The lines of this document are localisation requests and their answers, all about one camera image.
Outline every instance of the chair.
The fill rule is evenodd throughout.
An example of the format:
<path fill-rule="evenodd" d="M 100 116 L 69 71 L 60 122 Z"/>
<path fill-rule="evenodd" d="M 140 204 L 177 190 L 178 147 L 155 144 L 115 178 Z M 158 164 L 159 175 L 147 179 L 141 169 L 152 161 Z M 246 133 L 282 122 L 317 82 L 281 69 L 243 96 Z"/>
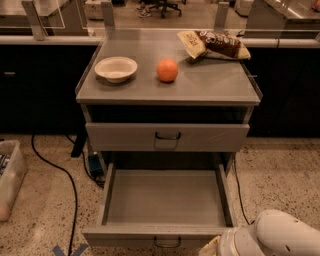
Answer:
<path fill-rule="evenodd" d="M 159 9 L 160 7 L 162 7 L 161 18 L 166 17 L 165 13 L 167 11 L 167 8 L 171 8 L 173 10 L 179 11 L 179 14 L 178 14 L 179 17 L 182 16 L 182 11 L 178 8 L 178 4 L 170 3 L 167 0 L 158 0 L 158 1 L 156 1 L 156 3 L 154 5 L 150 6 L 149 9 L 153 9 L 153 8 Z"/>

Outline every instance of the bowl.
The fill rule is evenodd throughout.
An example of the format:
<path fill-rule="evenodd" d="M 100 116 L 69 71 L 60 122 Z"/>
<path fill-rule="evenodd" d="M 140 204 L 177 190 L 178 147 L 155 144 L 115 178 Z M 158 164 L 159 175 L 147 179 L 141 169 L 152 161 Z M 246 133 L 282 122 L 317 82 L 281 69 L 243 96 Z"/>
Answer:
<path fill-rule="evenodd" d="M 138 68 L 138 64 L 126 57 L 110 57 L 101 60 L 94 68 L 98 76 L 111 83 L 122 83 L 129 79 Z"/>

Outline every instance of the snack bag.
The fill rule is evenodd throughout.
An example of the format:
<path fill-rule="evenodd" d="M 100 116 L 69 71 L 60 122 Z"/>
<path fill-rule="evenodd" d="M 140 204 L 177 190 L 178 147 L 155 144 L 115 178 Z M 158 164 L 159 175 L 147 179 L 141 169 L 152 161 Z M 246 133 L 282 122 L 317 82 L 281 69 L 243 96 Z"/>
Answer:
<path fill-rule="evenodd" d="M 236 37 L 212 31 L 181 31 L 178 37 L 192 58 L 250 59 L 245 45 Z"/>

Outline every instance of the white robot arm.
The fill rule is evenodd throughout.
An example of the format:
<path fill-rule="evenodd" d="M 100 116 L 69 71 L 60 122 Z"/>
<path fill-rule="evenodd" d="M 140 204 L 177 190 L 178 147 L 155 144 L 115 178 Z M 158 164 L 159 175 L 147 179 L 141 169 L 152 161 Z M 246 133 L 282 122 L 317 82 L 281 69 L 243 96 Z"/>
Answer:
<path fill-rule="evenodd" d="M 320 256 L 320 231 L 285 212 L 265 210 L 252 225 L 232 228 L 211 245 L 211 254 L 201 250 L 199 255 Z"/>

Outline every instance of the power cord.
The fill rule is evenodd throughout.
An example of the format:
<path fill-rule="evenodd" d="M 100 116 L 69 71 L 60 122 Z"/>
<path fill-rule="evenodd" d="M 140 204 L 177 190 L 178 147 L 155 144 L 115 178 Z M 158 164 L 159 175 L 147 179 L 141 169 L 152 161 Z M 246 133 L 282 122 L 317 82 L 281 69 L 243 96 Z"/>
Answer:
<path fill-rule="evenodd" d="M 70 175 L 70 173 L 69 173 L 66 169 L 64 169 L 64 168 L 62 168 L 62 167 L 60 167 L 60 166 L 58 166 L 58 165 L 50 162 L 49 160 L 45 159 L 44 157 L 42 157 L 42 156 L 38 153 L 38 151 L 36 150 L 36 148 L 35 148 L 35 146 L 34 146 L 34 137 L 35 137 L 35 135 L 33 134 L 32 137 L 31 137 L 31 145 L 32 145 L 32 149 L 33 149 L 33 151 L 35 152 L 35 154 L 36 154 L 42 161 L 44 161 L 44 162 L 46 162 L 47 164 L 49 164 L 49 165 L 51 165 L 51 166 L 53 166 L 53 167 L 55 167 L 55 168 L 63 171 L 64 173 L 66 173 L 66 174 L 68 175 L 68 177 L 69 177 L 69 179 L 70 179 L 70 181 L 71 181 L 72 187 L 73 187 L 74 199 L 75 199 L 75 209 L 74 209 L 74 216 L 73 216 L 73 224 L 72 224 L 71 237 L 70 237 L 69 248 L 68 248 L 68 256 L 70 256 L 71 253 L 72 253 L 72 242 L 73 242 L 73 237 L 74 237 L 74 232 L 75 232 L 75 227 L 76 227 L 77 213 L 78 213 L 78 195 L 77 195 L 76 186 L 75 186 L 75 183 L 74 183 L 74 181 L 73 181 L 72 176 Z"/>
<path fill-rule="evenodd" d="M 68 135 L 66 135 L 66 137 L 71 143 L 73 143 L 73 144 L 75 143 L 75 141 L 72 140 Z M 81 154 L 82 154 L 82 159 L 83 159 L 84 170 L 85 170 L 87 176 L 89 177 L 89 179 L 94 181 L 98 185 L 98 187 L 104 188 L 104 183 L 105 182 L 102 181 L 102 180 L 97 180 L 96 178 L 92 177 L 92 175 L 90 174 L 90 172 L 89 172 L 89 170 L 87 168 L 87 165 L 86 165 L 86 157 L 85 157 L 85 154 L 84 154 L 83 150 L 81 151 Z"/>
<path fill-rule="evenodd" d="M 240 199 L 241 211 L 242 211 L 243 217 L 246 220 L 247 224 L 251 225 L 253 222 L 252 223 L 249 222 L 249 220 L 244 212 L 244 207 L 243 207 L 243 203 L 242 203 L 241 187 L 240 187 L 240 182 L 239 182 L 239 177 L 238 177 L 238 172 L 237 172 L 237 165 L 236 165 L 236 155 L 233 158 L 233 168 L 234 168 L 234 173 L 235 173 L 237 184 L 238 184 L 238 194 L 239 194 L 239 199 Z"/>

